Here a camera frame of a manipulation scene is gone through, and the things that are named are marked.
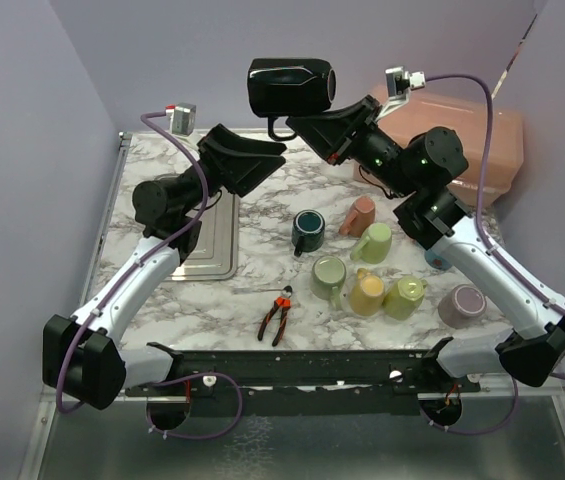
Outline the black mug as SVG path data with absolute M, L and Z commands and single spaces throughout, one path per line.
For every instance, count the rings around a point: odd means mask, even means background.
M 290 141 L 297 135 L 277 135 L 276 120 L 328 110 L 336 94 L 336 74 L 328 61 L 317 58 L 255 58 L 247 73 L 247 92 L 251 111 L 267 120 L 268 136 Z

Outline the pink terracotta mug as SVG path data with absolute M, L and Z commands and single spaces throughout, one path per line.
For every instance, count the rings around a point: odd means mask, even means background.
M 351 205 L 338 233 L 360 238 L 364 231 L 375 222 L 376 205 L 368 196 L 358 197 Z

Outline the dark teal mug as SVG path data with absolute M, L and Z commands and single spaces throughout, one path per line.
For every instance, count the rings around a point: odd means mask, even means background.
M 304 253 L 318 250 L 324 242 L 325 219 L 316 210 L 300 211 L 293 219 L 292 244 L 293 255 L 300 257 Z

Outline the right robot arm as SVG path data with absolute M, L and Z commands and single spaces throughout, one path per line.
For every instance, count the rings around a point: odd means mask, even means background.
M 423 383 L 443 391 L 457 378 L 504 371 L 542 386 L 565 356 L 565 297 L 524 269 L 488 235 L 475 213 L 447 188 L 468 162 L 458 135 L 434 127 L 407 147 L 376 123 L 378 101 L 366 96 L 349 107 L 286 124 L 332 165 L 352 159 L 401 198 L 394 214 L 403 232 L 460 270 L 510 322 L 491 336 L 444 340 L 421 367 Z

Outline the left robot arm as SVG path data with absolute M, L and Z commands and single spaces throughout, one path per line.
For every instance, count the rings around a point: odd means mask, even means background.
M 154 290 L 195 250 L 206 201 L 219 191 L 243 197 L 285 163 L 282 143 L 241 137 L 223 125 L 198 143 L 198 159 L 183 173 L 139 183 L 132 194 L 144 230 L 133 253 L 94 297 L 43 329 L 42 380 L 96 409 L 118 393 L 151 384 L 168 395 L 183 371 L 165 347 L 118 349 L 131 320 Z

